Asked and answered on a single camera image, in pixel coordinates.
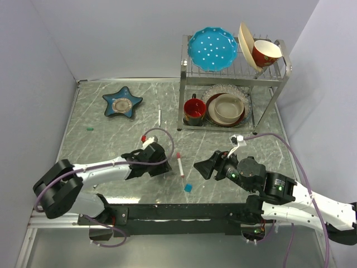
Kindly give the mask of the white pen red tip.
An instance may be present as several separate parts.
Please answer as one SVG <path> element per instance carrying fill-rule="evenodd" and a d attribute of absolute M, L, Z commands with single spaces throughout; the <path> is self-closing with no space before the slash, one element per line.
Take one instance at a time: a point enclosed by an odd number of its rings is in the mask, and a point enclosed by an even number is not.
<path fill-rule="evenodd" d="M 180 172 L 180 177 L 184 178 L 185 174 L 184 174 L 184 170 L 183 170 L 183 165 L 182 165 L 182 161 L 181 161 L 181 157 L 177 158 L 177 162 L 178 162 L 178 168 L 179 168 L 179 172 Z"/>

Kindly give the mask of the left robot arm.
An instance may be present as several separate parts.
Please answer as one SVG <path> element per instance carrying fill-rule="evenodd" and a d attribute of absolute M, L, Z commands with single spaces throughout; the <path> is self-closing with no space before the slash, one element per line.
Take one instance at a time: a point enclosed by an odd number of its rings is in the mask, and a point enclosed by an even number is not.
<path fill-rule="evenodd" d="M 63 159 L 34 184 L 36 204 L 42 206 L 48 219 L 77 213 L 90 216 L 98 224 L 105 224 L 111 216 L 107 200 L 101 194 L 88 194 L 84 190 L 111 181 L 139 178 L 145 173 L 150 176 L 167 173 L 172 169 L 168 161 L 165 149 L 155 141 L 98 163 L 74 165 Z"/>

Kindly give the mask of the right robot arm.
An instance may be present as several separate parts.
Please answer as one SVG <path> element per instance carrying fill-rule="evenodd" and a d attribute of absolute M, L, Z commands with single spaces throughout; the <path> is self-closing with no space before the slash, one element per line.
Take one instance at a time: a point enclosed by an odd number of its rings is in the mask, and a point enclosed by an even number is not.
<path fill-rule="evenodd" d="M 356 244 L 356 203 L 342 203 L 309 193 L 301 183 L 280 173 L 268 171 L 254 157 L 238 160 L 228 152 L 215 151 L 194 168 L 208 180 L 229 179 L 249 192 L 242 212 L 231 213 L 245 224 L 265 220 L 284 221 L 326 231 L 328 239 L 352 246 Z"/>

